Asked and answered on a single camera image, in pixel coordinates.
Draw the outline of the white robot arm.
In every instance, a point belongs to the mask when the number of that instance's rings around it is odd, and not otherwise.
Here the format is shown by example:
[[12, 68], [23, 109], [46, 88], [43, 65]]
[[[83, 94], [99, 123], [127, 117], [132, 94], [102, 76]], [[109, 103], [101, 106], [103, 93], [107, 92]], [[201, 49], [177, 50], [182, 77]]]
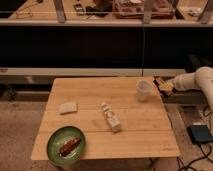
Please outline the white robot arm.
[[211, 112], [213, 113], [213, 68], [203, 66], [193, 73], [175, 76], [159, 85], [161, 91], [201, 90], [206, 97]]

